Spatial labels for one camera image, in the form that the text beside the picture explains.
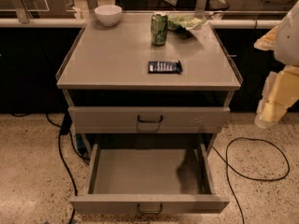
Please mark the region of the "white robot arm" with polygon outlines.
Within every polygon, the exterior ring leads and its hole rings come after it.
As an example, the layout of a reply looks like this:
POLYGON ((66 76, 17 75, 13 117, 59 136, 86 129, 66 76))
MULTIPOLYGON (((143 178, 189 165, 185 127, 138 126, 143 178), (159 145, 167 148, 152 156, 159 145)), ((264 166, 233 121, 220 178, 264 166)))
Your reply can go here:
POLYGON ((284 64, 280 72, 269 73, 256 111, 255 124, 267 129, 277 125, 299 100, 299 2, 254 48, 273 50, 275 59, 284 64))

